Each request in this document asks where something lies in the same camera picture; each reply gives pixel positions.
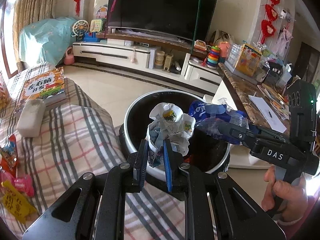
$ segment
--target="crumpled paper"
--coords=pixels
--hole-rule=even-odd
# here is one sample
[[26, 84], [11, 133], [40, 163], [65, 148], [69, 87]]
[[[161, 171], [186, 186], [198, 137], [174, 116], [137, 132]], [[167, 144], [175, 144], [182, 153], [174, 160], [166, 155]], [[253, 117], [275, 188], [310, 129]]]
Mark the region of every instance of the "crumpled paper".
[[193, 135], [196, 119], [176, 105], [160, 103], [153, 108], [149, 117], [154, 121], [148, 125], [147, 141], [149, 143], [148, 162], [151, 167], [161, 164], [161, 148], [163, 140], [169, 139], [172, 150], [182, 156], [188, 153], [188, 140]]

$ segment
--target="marble countertop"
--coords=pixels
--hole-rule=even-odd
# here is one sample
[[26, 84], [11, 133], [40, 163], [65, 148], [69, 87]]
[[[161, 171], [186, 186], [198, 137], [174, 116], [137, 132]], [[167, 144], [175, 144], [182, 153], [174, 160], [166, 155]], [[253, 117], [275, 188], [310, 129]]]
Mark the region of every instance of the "marble countertop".
[[[235, 93], [232, 93], [230, 89], [228, 88], [232, 99], [235, 101], [241, 101], [244, 110], [247, 112], [249, 119], [251, 122], [255, 125], [262, 125], [264, 127], [270, 128], [270, 125], [266, 121], [266, 119], [263, 117], [261, 112], [256, 108], [256, 106], [250, 101], [249, 95], [254, 95], [256, 97], [262, 97], [265, 99], [265, 101], [268, 103], [268, 105], [271, 107], [269, 103], [269, 99], [267, 99], [258, 89], [258, 87], [247, 80], [242, 79], [241, 77], [238, 77], [236, 75], [233, 75], [228, 68], [223, 64], [219, 63], [219, 68], [217, 68], [218, 73], [220, 74], [221, 77], [225, 76], [228, 81], [231, 83], [231, 86], [234, 88], [236, 95], [238, 98], [234, 98], [236, 95]], [[282, 121], [284, 126], [287, 128], [287, 130], [284, 132], [285, 134], [289, 134], [290, 130], [290, 121], [289, 120], [284, 120]]]

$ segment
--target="wooden shelf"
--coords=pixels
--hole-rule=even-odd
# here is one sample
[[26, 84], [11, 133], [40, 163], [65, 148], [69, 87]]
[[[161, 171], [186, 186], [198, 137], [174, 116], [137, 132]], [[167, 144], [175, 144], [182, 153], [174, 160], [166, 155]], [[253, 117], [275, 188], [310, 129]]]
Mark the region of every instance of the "wooden shelf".
[[[164, 48], [169, 49], [175, 49], [178, 51], [182, 51], [185, 53], [191, 52], [191, 45], [186, 43], [181, 43], [177, 41], [168, 41], [163, 39], [157, 39], [152, 37], [145, 37], [145, 36], [139, 36], [134, 34], [127, 34], [127, 33], [106, 33], [106, 36], [104, 33], [97, 33], [97, 38], [100, 39], [116, 39], [116, 40], [126, 40], [126, 41], [135, 41], [135, 42], [143, 42], [143, 43], [149, 43], [155, 46], [161, 46]], [[207, 56], [207, 52], [201, 51], [199, 49], [194, 49], [192, 52], [193, 56], [199, 57], [199, 58], [205, 58]]]

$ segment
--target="snack package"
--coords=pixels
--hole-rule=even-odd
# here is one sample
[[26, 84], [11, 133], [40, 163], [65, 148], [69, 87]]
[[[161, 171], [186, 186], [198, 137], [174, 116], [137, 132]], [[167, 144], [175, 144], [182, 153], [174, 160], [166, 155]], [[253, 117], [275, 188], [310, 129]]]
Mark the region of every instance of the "snack package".
[[156, 167], [161, 164], [160, 150], [163, 147], [163, 140], [167, 138], [171, 142], [172, 150], [185, 156], [188, 153], [188, 140], [193, 134], [196, 119], [184, 114], [178, 106], [169, 103], [156, 105], [149, 117], [154, 120], [147, 129], [149, 165]]
[[0, 167], [0, 182], [5, 182], [6, 180], [10, 181], [16, 190], [25, 192], [27, 196], [33, 197], [35, 195], [30, 175], [26, 174], [24, 177], [14, 178], [10, 172]]
[[14, 134], [8, 139], [9, 145], [0, 148], [2, 155], [0, 166], [15, 178], [18, 165], [17, 142]]

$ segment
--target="striped bedding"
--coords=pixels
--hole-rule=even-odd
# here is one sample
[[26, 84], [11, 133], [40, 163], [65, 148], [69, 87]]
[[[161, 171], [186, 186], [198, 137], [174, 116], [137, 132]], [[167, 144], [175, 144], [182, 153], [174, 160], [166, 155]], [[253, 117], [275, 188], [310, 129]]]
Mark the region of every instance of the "striped bedding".
[[[38, 138], [22, 138], [13, 111], [25, 80], [49, 70], [47, 63], [29, 68], [8, 83], [12, 101], [0, 113], [0, 145], [16, 135], [18, 176], [31, 175], [35, 196], [29, 201], [42, 214], [83, 173], [98, 175], [124, 161], [111, 116], [72, 80], [65, 79], [68, 102], [46, 111]], [[22, 238], [30, 226], [19, 223], [0, 203], [0, 217]], [[125, 239], [184, 239], [184, 202], [145, 183], [139, 194], [127, 194]]]

